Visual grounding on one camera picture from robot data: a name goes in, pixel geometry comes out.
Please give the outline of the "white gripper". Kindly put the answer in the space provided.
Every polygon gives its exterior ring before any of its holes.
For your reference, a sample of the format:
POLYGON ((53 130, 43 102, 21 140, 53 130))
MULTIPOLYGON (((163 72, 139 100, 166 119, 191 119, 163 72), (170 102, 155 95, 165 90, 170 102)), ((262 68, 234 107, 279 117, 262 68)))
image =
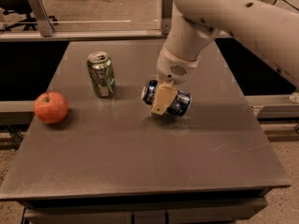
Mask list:
POLYGON ((185 61, 172 54, 163 46, 156 65, 157 78, 160 81, 155 90, 151 112, 163 115, 177 96, 174 84, 186 82, 197 68, 199 61, 185 61))

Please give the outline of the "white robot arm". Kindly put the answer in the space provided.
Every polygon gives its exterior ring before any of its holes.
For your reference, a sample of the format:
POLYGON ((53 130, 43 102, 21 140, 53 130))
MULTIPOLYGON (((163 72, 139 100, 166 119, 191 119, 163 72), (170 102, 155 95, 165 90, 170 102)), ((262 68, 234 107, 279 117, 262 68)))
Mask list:
POLYGON ((299 14, 259 0, 174 0, 171 30, 157 62, 158 86, 151 111, 162 115, 178 96, 200 53, 223 31, 282 72, 299 81, 299 14))

